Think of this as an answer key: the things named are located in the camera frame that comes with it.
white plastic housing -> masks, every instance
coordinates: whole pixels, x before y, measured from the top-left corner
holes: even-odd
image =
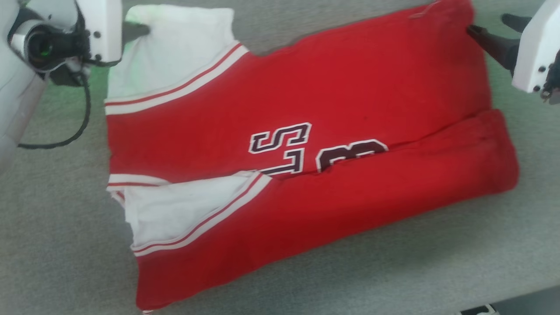
[[[549,65],[554,63],[560,50],[559,30],[560,0],[546,0],[521,36],[514,87],[533,92],[534,87],[544,86]],[[547,70],[539,72],[541,66]]]
[[[117,62],[123,51],[123,4],[121,0],[76,0],[91,32],[92,59],[102,63]]]
[[[78,21],[74,0],[31,0],[26,7],[61,29],[70,30]]]
[[[0,174],[12,163],[17,144],[35,111],[46,82],[8,46],[19,12],[16,0],[0,0]]]

white sleeve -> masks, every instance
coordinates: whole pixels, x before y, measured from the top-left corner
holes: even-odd
[[[257,172],[122,191],[137,256],[183,247],[243,207],[271,178]]]
[[[109,72],[108,99],[164,89],[212,62],[235,41],[234,11],[161,5],[132,7],[128,22],[146,24],[150,34],[127,44]]]

basketball jersey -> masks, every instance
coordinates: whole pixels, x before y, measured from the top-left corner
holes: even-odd
[[[229,9],[129,11],[152,33],[110,72],[108,190],[133,229],[141,309],[516,184],[469,1],[410,18],[422,10],[266,56],[234,39]]]

gray table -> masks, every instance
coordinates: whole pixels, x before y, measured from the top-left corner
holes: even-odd
[[[258,53],[425,3],[165,2],[233,7],[237,38]],[[476,4],[481,25],[513,36],[500,24],[500,13],[532,15],[541,0]],[[521,181],[514,191],[343,239],[161,314],[449,314],[560,284],[560,107],[514,90],[508,72],[488,64],[494,103],[505,112],[519,153]],[[14,167],[0,178],[1,314],[136,314],[132,236],[122,210],[104,192],[106,71],[96,71],[91,84],[94,108],[84,136],[59,150],[19,151]],[[25,140],[50,142],[73,134],[83,116],[82,94],[49,88]]]

striped trim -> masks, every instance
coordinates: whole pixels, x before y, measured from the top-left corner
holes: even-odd
[[[211,63],[211,66],[195,73],[173,89],[155,94],[152,93],[141,98],[134,96],[133,98],[105,100],[105,114],[121,115],[136,113],[188,95],[224,73],[248,52],[249,50],[245,46],[235,41],[225,50],[223,55],[217,58],[217,62]]]
[[[134,174],[111,174],[109,176],[108,191],[122,190],[126,186],[164,186],[170,182],[165,179]]]
[[[185,247],[255,198],[267,186],[270,180],[271,177],[269,176],[262,173],[255,173],[230,202],[224,207],[218,208],[208,214],[201,219],[199,224],[193,225],[193,227],[187,230],[183,235],[166,242],[151,242],[139,247],[131,246],[130,248],[134,252],[134,255],[139,257],[157,251]]]
[[[124,205],[125,205],[125,204],[124,204],[124,195],[123,195],[123,193],[120,192],[120,191],[119,191],[119,192],[112,191],[112,192],[110,192],[110,193],[111,193],[111,197],[112,197],[114,200],[116,200],[116,201],[121,205],[121,207],[124,208]]]

